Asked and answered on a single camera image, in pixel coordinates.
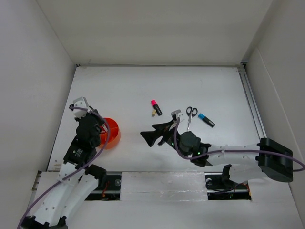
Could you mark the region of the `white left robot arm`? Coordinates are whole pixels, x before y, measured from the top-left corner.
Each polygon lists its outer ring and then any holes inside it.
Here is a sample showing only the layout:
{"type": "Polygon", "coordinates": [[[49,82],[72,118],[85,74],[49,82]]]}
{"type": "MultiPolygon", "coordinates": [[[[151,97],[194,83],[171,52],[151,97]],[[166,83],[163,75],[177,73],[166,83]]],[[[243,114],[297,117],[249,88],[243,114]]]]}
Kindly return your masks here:
{"type": "Polygon", "coordinates": [[[76,136],[64,156],[57,182],[26,210],[20,229],[66,229],[68,220],[95,189],[106,185],[106,170],[93,161],[102,153],[100,135],[109,124],[96,109],[79,108],[76,136]]]}

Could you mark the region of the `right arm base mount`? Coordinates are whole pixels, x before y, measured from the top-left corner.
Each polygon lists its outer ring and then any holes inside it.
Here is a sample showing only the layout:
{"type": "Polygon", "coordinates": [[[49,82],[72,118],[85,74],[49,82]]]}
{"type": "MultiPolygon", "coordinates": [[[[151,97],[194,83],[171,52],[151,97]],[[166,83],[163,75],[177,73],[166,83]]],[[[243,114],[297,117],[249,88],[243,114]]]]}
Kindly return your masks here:
{"type": "Polygon", "coordinates": [[[252,200],[248,183],[223,180],[220,174],[205,176],[208,200],[252,200]]]}

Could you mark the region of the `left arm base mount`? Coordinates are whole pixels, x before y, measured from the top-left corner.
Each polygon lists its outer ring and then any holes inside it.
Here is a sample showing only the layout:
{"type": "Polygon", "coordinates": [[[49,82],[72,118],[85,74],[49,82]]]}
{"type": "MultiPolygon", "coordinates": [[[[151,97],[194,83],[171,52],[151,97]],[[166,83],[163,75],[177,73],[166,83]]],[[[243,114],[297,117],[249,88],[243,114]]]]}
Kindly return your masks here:
{"type": "Polygon", "coordinates": [[[103,184],[92,191],[85,201],[119,201],[121,194],[122,174],[110,173],[103,184]]]}

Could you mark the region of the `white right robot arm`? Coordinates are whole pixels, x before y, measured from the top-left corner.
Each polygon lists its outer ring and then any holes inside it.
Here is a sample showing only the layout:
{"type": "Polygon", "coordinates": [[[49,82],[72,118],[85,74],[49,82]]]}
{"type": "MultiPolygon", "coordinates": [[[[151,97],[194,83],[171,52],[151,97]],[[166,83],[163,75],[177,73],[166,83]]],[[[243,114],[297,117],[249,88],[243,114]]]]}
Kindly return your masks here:
{"type": "Polygon", "coordinates": [[[201,142],[193,132],[178,132],[179,120],[154,124],[152,131],[140,135],[152,147],[167,143],[177,154],[199,167],[223,165],[221,184],[231,188],[236,183],[268,177],[284,183],[293,181],[292,151],[277,142],[262,138],[247,146],[217,146],[201,142]]]}

